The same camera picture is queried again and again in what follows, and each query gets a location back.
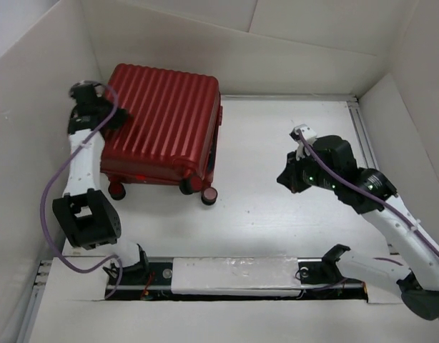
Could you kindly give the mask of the red hard-shell suitcase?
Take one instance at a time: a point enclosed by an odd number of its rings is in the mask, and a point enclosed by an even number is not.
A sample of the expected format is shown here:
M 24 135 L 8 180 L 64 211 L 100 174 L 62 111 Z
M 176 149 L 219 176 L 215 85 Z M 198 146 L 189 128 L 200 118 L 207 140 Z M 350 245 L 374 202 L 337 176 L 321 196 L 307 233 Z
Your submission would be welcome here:
M 124 125 L 104 135 L 101 171 L 112 199 L 125 184 L 179 187 L 211 206 L 217 140 L 222 123 L 220 84 L 214 76 L 118 64 L 109 85 L 128 113 Z

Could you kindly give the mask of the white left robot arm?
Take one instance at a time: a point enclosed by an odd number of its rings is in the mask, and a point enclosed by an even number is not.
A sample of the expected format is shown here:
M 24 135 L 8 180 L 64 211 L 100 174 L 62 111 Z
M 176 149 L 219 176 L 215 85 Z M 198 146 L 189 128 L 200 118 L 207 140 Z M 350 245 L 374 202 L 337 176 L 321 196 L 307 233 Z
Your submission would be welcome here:
M 112 100 L 99 95 L 100 85 L 97 81 L 80 81 L 69 90 L 76 102 L 67 127 L 69 176 L 62 195 L 53 200 L 52 210 L 73 247 L 116 254 L 124 260 L 123 273 L 139 284 L 149 277 L 147 255 L 139 244 L 121 237 L 119 215 L 100 187 L 105 146 L 101 131 L 121 127 L 127 111 L 118 106 L 116 94 Z

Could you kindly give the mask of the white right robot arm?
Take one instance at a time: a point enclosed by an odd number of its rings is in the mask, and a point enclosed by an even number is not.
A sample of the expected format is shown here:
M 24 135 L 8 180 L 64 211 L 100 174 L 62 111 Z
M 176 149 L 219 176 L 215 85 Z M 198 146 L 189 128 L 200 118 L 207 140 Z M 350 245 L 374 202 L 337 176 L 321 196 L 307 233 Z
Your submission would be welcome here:
M 391 181 L 377 169 L 359 167 L 350 143 L 339 136 L 318 137 L 306 126 L 291 137 L 295 151 L 287 155 L 277 183 L 300 194 L 311 187 L 334 193 L 337 200 L 373 225 L 404 263 L 365 257 L 336 244 L 318 269 L 325 283 L 356 279 L 381 288 L 418 317 L 439 319 L 439 246 L 410 213 Z

